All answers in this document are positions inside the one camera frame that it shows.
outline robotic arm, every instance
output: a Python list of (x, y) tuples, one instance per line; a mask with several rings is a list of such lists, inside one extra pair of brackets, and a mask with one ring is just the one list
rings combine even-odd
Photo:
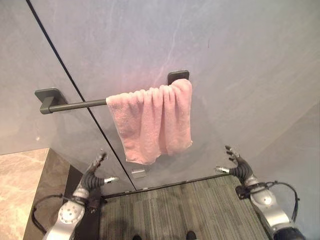
[(292, 187), (287, 183), (259, 182), (250, 165), (230, 146), (225, 146), (225, 148), (226, 153), (230, 155), (229, 160), (237, 164), (237, 167), (229, 169), (217, 166), (216, 170), (239, 178), (242, 185), (235, 189), (239, 199), (250, 198), (271, 238), (273, 240), (304, 240), (305, 237), (295, 225), (298, 210), (297, 193), (295, 192), (296, 205), (291, 219), (279, 207), (275, 195), (269, 190), (275, 184), (285, 184), (290, 188)]
[(90, 191), (118, 180), (118, 177), (99, 178), (95, 176), (95, 171), (106, 158), (107, 154), (102, 152), (89, 166), (73, 192), (72, 198), (60, 207), (58, 219), (54, 226), (45, 234), (44, 240), (72, 240), (75, 229), (85, 214), (85, 205)]

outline towel bar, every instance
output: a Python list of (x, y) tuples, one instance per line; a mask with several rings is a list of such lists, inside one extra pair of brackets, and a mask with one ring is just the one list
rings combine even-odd
[[(175, 80), (178, 79), (189, 80), (189, 75), (190, 73), (188, 70), (172, 71), (168, 74), (167, 77), (168, 85), (172, 84)], [(36, 90), (34, 94), (42, 102), (42, 105), (40, 107), (40, 112), (42, 114), (52, 114), (54, 112), (65, 110), (107, 105), (105, 98), (100, 100), (82, 101), (68, 104), (59, 89), (54, 87)]]

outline pink towel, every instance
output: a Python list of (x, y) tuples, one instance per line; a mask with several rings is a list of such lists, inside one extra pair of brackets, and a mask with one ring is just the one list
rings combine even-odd
[(127, 162), (153, 164), (161, 154), (180, 153), (192, 144), (191, 95), (190, 81), (179, 79), (106, 98)]

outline gray carpet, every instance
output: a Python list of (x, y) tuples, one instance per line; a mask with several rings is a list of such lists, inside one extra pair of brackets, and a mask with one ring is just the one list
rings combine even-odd
[(249, 200), (239, 200), (238, 179), (222, 176), (108, 199), (101, 240), (268, 239)]

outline shoe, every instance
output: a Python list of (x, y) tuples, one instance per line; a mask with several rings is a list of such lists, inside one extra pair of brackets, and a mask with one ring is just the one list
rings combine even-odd
[(194, 231), (188, 231), (186, 234), (186, 240), (197, 240), (197, 236)]
[(132, 240), (142, 240), (142, 238), (139, 235), (135, 235)]

